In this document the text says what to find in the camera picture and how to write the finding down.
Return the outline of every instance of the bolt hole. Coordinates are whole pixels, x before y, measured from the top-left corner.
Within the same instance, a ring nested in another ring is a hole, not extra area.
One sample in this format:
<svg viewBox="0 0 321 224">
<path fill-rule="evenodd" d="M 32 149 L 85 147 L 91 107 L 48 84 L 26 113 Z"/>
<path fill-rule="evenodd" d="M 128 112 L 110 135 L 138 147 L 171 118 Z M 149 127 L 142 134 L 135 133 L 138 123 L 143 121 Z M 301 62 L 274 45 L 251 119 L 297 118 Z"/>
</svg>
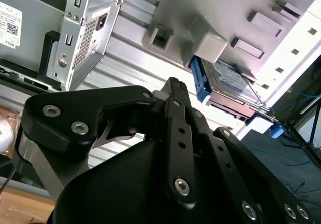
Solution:
<svg viewBox="0 0 321 224">
<path fill-rule="evenodd" d="M 173 100 L 173 104 L 176 105 L 177 107 L 180 107 L 180 106 L 181 106 L 180 102 L 178 102 L 178 101 L 176 101 L 176 100 Z"/>
<path fill-rule="evenodd" d="M 231 166 L 231 164 L 229 163 L 229 162 L 224 162 L 224 164 L 225 164 L 225 166 L 227 167 L 227 168 L 229 168 L 229 169 L 231 169 L 232 168 L 232 166 Z"/>
<path fill-rule="evenodd" d="M 55 114 L 57 112 L 54 108 L 50 108 L 47 111 L 51 114 Z"/>
<path fill-rule="evenodd" d="M 179 146 L 182 148 L 182 149 L 185 149 L 185 144 L 183 142 L 179 142 Z"/>
<path fill-rule="evenodd" d="M 182 129 L 182 128 L 179 128 L 179 131 L 180 131 L 182 134 L 185 133 L 185 130 Z"/>
<path fill-rule="evenodd" d="M 84 130 L 85 127 L 83 125 L 76 125 L 76 129 L 78 130 Z"/>
<path fill-rule="evenodd" d="M 218 145 L 217 148 L 220 150 L 220 151 L 224 151 L 223 147 Z"/>
</svg>

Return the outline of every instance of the hard drive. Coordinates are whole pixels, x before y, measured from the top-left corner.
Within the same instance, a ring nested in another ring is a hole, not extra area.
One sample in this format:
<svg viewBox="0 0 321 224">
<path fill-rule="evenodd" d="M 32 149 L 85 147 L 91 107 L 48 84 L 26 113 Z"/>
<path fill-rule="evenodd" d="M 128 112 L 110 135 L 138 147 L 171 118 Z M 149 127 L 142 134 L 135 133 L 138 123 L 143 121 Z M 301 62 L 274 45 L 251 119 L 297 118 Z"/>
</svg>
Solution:
<svg viewBox="0 0 321 224">
<path fill-rule="evenodd" d="M 251 87 L 251 82 L 235 67 L 220 60 L 210 63 L 196 56 L 190 67 L 197 98 L 203 104 L 212 105 L 244 122 L 256 115 L 276 121 L 271 109 Z"/>
</svg>

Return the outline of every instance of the blue cable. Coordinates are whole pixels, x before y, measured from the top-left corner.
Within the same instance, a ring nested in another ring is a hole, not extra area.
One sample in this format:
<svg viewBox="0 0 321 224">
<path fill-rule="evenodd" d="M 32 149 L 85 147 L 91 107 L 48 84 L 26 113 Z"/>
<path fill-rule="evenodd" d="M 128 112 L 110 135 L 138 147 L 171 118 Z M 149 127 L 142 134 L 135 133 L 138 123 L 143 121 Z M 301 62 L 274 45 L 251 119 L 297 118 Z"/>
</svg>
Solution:
<svg viewBox="0 0 321 224">
<path fill-rule="evenodd" d="M 297 90 L 294 90 L 294 92 L 296 92 L 297 94 L 299 95 L 302 95 L 302 96 L 305 96 L 305 97 L 310 97 L 310 98 L 317 98 L 317 97 L 321 97 L 321 95 L 308 95 L 308 94 L 305 94 L 304 92 L 300 92 L 300 91 L 297 91 Z"/>
<path fill-rule="evenodd" d="M 297 164 L 297 165 L 288 165 L 288 164 L 284 164 L 284 163 L 282 163 L 281 161 L 279 161 L 278 158 L 276 158 L 274 155 L 272 155 L 272 154 L 269 153 L 269 152 L 265 152 L 265 151 L 263 151 L 263 150 L 256 150 L 256 149 L 250 149 L 250 151 L 257 151 L 257 152 L 261 152 L 261 153 L 267 154 L 267 155 L 269 155 L 269 156 L 272 156 L 279 164 L 284 165 L 284 166 L 291 166 L 291 167 L 293 167 L 293 166 L 301 166 L 301 165 L 306 165 L 306 164 L 308 164 L 308 163 L 311 162 L 311 161 L 307 161 L 307 162 L 304 162 L 304 163 L 301 163 L 301 164 Z"/>
</svg>

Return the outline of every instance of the power supply unit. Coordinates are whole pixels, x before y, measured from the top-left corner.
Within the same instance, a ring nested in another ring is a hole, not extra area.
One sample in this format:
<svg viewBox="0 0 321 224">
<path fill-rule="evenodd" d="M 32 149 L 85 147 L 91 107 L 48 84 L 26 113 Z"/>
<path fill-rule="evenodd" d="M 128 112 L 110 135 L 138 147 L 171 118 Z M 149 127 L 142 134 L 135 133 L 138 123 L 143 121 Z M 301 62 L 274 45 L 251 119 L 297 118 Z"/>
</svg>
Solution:
<svg viewBox="0 0 321 224">
<path fill-rule="evenodd" d="M 0 0 L 0 79 L 73 90 L 104 56 L 123 0 Z"/>
</svg>

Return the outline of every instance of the metal frame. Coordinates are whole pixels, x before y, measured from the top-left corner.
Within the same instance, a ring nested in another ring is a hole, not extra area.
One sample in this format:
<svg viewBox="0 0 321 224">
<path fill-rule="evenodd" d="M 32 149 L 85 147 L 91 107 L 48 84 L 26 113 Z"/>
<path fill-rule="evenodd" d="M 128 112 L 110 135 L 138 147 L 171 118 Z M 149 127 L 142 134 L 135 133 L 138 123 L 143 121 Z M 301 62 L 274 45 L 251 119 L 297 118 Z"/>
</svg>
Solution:
<svg viewBox="0 0 321 224">
<path fill-rule="evenodd" d="M 311 111 L 315 110 L 315 117 L 313 122 L 313 127 L 311 130 L 310 140 L 307 142 L 302 135 L 296 130 L 294 127 L 296 123 L 299 122 L 298 119 L 294 118 L 293 120 L 290 120 L 288 123 L 286 123 L 289 130 L 294 133 L 295 137 L 298 138 L 299 143 L 296 140 L 293 140 L 291 137 L 287 136 L 286 134 L 283 134 L 285 138 L 295 142 L 299 145 L 298 148 L 303 148 L 303 150 L 306 152 L 306 154 L 311 158 L 311 160 L 314 162 L 315 165 L 317 165 L 318 168 L 321 168 L 321 157 L 320 155 L 313 149 L 313 140 L 314 135 L 317 127 L 317 122 L 319 118 L 319 114 L 321 111 L 321 100 L 318 100 L 314 105 L 312 105 L 303 115 L 300 116 L 300 119 L 303 118 L 305 115 L 308 115 Z"/>
</svg>

